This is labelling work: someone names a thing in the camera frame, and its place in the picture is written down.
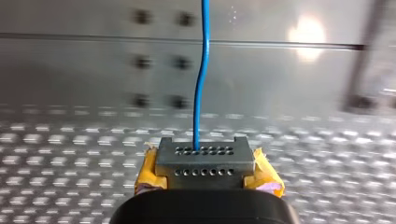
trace diamond plate floor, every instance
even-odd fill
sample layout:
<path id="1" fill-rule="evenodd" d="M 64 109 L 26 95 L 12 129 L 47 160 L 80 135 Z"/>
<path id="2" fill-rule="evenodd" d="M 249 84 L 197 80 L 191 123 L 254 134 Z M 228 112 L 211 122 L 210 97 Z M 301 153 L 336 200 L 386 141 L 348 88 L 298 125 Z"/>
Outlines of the diamond plate floor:
<path id="1" fill-rule="evenodd" d="M 191 131 L 1 126 L 0 223 L 108 223 L 133 195 L 144 143 L 161 136 L 185 141 Z M 273 128 L 248 137 L 264 146 L 303 223 L 396 223 L 394 135 Z"/>

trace cable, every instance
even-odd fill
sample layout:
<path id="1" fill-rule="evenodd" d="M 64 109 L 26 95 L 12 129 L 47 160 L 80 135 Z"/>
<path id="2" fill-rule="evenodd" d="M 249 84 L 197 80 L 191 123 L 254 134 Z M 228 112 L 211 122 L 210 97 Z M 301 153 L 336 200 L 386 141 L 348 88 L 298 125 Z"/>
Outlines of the cable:
<path id="1" fill-rule="evenodd" d="M 194 113 L 192 124 L 192 142 L 195 150 L 199 149 L 199 125 L 201 114 L 202 90 L 206 78 L 207 65 L 209 63 L 209 48 L 210 48 L 210 16 L 209 16 L 209 0 L 202 0 L 202 59 L 199 68 L 197 83 L 194 94 Z"/>

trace black component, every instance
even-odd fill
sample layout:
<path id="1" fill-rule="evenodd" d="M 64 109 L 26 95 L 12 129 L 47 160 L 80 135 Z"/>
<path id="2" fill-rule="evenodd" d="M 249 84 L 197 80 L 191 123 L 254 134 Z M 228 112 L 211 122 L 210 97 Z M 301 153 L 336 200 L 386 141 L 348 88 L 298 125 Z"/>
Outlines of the black component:
<path id="1" fill-rule="evenodd" d="M 151 59 L 149 56 L 136 55 L 134 58 L 134 65 L 139 69 L 148 69 L 151 67 Z"/>
<path id="2" fill-rule="evenodd" d="M 370 109 L 376 106 L 374 99 L 364 96 L 352 97 L 351 105 L 359 109 Z"/>
<path id="3" fill-rule="evenodd" d="M 163 137 L 155 175 L 166 176 L 169 189 L 241 189 L 243 177 L 253 175 L 253 152 L 246 137 L 233 142 L 173 142 Z"/>
<path id="4" fill-rule="evenodd" d="M 176 109 L 185 109 L 189 106 L 189 103 L 184 97 L 176 95 L 171 97 L 171 105 Z"/>
<path id="5" fill-rule="evenodd" d="M 178 24 L 181 26 L 193 26 L 195 18 L 188 12 L 180 12 L 178 16 Z"/>
<path id="6" fill-rule="evenodd" d="M 249 189 L 154 190 L 124 203 L 110 224 L 299 224 L 276 196 Z"/>
<path id="7" fill-rule="evenodd" d="M 139 24 L 149 24 L 151 15 L 147 10 L 138 9 L 134 12 L 134 21 Z"/>
<path id="8" fill-rule="evenodd" d="M 175 57 L 175 67 L 180 70 L 187 70 L 191 68 L 191 62 L 183 56 L 176 56 Z"/>
<path id="9" fill-rule="evenodd" d="M 134 96 L 133 103 L 135 106 L 145 108 L 149 106 L 149 99 L 145 94 L 137 94 Z"/>

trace screw head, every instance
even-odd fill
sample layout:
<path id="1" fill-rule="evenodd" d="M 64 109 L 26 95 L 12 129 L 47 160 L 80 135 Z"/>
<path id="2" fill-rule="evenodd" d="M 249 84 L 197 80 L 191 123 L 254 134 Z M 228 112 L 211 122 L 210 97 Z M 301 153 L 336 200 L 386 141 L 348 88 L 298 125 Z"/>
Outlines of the screw head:
<path id="1" fill-rule="evenodd" d="M 178 16 L 178 24 L 181 26 L 193 26 L 195 22 L 194 16 L 188 12 L 180 12 Z"/>
<path id="2" fill-rule="evenodd" d="M 146 55 L 136 55 L 134 58 L 134 65 L 138 69 L 148 69 L 151 67 L 151 59 Z"/>
<path id="3" fill-rule="evenodd" d="M 149 24 L 151 22 L 151 15 L 145 9 L 138 9 L 134 12 L 134 21 L 138 24 Z"/>
<path id="4" fill-rule="evenodd" d="M 185 109 L 189 106 L 187 100 L 182 96 L 172 96 L 171 105 L 176 109 Z"/>
<path id="5" fill-rule="evenodd" d="M 137 94 L 134 96 L 133 104 L 137 107 L 146 108 L 149 106 L 149 99 L 145 94 Z"/>
<path id="6" fill-rule="evenodd" d="M 186 57 L 176 56 L 175 67 L 180 70 L 187 70 L 191 67 L 191 62 Z"/>

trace steel panel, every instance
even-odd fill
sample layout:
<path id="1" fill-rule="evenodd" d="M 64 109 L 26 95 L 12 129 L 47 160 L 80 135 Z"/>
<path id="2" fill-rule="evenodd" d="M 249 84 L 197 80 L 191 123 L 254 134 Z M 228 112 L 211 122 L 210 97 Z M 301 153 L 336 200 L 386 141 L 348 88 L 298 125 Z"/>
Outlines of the steel panel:
<path id="1" fill-rule="evenodd" d="M 0 221 L 108 223 L 132 196 L 144 142 L 191 137 L 188 127 L 148 129 L 105 120 L 2 123 Z M 394 223 L 394 134 L 358 131 L 357 121 L 338 122 L 339 131 L 316 130 L 322 121 L 298 122 L 294 130 L 217 128 L 203 131 L 203 137 L 230 141 L 235 134 L 247 135 L 252 147 L 264 147 L 285 181 L 285 199 L 303 223 Z"/>
<path id="2" fill-rule="evenodd" d="M 361 44 L 372 0 L 213 0 L 214 40 Z M 149 24 L 134 21 L 146 10 Z M 179 25 L 180 13 L 193 16 Z M 200 1 L 0 1 L 0 33 L 201 38 Z"/>
<path id="3" fill-rule="evenodd" d="M 134 94 L 143 93 L 149 108 L 171 109 L 168 97 L 173 95 L 191 105 L 200 50 L 197 43 L 4 39 L 0 100 L 11 105 L 128 107 L 134 106 Z M 358 52 L 305 50 L 213 45 L 203 110 L 264 117 L 338 111 Z M 317 58 L 306 58 L 306 53 Z M 134 56 L 140 54 L 150 57 L 150 68 L 134 66 Z M 191 67 L 174 67 L 176 55 Z"/>

